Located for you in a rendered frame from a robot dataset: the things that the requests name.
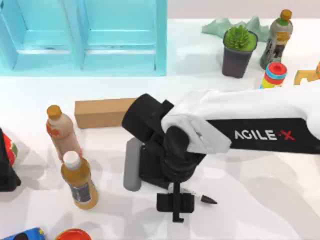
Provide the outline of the orange bottle with white cap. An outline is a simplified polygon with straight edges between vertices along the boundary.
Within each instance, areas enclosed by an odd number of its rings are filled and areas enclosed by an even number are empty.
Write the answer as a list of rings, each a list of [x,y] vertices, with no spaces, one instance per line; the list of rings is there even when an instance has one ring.
[[[88,161],[76,151],[67,151],[63,155],[60,171],[70,188],[75,205],[82,210],[94,208],[99,200],[99,194],[92,181]]]

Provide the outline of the red bowl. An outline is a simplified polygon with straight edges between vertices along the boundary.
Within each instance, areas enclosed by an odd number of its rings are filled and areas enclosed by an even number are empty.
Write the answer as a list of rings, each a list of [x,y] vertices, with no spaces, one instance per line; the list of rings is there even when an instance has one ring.
[[[93,240],[88,232],[84,228],[89,228],[92,222],[83,222],[77,227],[67,228],[70,226],[69,223],[59,222],[57,224],[58,229],[62,230],[54,240]]]

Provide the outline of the brown cardboard box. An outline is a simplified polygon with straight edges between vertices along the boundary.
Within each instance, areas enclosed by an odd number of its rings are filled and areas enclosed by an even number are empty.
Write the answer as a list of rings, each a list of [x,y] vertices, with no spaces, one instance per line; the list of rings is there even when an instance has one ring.
[[[80,129],[120,127],[125,113],[135,98],[79,100],[74,116]]]

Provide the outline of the pink bottle with orange cap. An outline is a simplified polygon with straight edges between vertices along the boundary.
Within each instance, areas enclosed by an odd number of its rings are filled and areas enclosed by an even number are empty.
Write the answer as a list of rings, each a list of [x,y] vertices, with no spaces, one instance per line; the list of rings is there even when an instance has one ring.
[[[58,158],[63,162],[63,156],[68,151],[75,151],[82,156],[82,149],[77,140],[72,120],[62,112],[58,105],[47,108],[46,131],[56,149]]]

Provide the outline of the blue packet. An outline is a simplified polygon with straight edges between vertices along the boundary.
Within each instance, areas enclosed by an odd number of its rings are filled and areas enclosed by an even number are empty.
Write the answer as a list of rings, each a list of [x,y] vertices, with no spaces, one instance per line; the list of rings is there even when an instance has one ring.
[[[35,222],[27,225],[27,228],[9,226],[8,223],[0,224],[0,240],[48,240],[45,223]]]

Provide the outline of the green succulent in dark pot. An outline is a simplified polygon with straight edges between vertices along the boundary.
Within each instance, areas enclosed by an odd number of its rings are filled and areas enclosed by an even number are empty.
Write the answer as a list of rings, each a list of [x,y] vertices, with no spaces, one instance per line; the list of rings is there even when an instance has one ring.
[[[222,74],[241,79],[257,43],[257,35],[243,25],[228,29],[223,37]]]

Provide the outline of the stack of coloured rings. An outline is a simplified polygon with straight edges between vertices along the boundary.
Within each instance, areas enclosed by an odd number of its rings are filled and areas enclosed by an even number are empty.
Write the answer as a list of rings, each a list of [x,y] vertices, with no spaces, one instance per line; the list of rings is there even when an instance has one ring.
[[[259,86],[260,89],[277,88],[283,85],[287,75],[287,67],[280,62],[271,62],[267,65]]]

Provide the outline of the red and green can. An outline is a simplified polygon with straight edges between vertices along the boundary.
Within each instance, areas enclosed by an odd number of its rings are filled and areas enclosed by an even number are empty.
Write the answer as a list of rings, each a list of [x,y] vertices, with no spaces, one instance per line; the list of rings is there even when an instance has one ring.
[[[18,155],[18,148],[16,144],[5,133],[3,133],[3,139],[7,157],[10,165],[12,166],[16,161]]]

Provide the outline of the light blue rack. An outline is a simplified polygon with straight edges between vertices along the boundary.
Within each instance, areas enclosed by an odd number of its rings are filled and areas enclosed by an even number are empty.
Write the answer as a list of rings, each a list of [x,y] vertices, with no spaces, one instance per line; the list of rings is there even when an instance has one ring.
[[[164,76],[168,0],[0,0],[0,76]]]

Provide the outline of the orange yellow block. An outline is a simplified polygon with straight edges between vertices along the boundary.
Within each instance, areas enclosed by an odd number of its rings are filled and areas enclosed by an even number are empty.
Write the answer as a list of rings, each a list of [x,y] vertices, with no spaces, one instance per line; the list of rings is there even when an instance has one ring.
[[[302,79],[306,79],[308,83],[320,80],[320,61],[313,70],[298,70],[294,77],[294,85],[300,85]]]

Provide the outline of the pale green crumpled cloth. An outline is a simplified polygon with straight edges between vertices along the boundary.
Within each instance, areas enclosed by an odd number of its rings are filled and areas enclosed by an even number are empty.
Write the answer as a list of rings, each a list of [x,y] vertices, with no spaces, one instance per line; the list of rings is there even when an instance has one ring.
[[[249,31],[257,35],[259,42],[267,42],[269,38],[269,26],[261,25],[260,18],[253,16],[249,21],[239,21],[237,23],[231,23],[228,18],[218,18],[211,23],[202,26],[201,32],[203,34],[209,34],[224,38],[225,32],[232,27],[246,27]]]

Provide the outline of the green bottle with orange cap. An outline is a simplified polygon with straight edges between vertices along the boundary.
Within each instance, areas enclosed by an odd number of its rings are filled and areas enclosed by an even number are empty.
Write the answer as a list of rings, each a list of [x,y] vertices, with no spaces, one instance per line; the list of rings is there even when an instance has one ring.
[[[292,11],[283,9],[277,19],[269,28],[269,38],[259,64],[262,69],[272,62],[281,62],[284,49],[291,38],[293,24],[291,22]]]

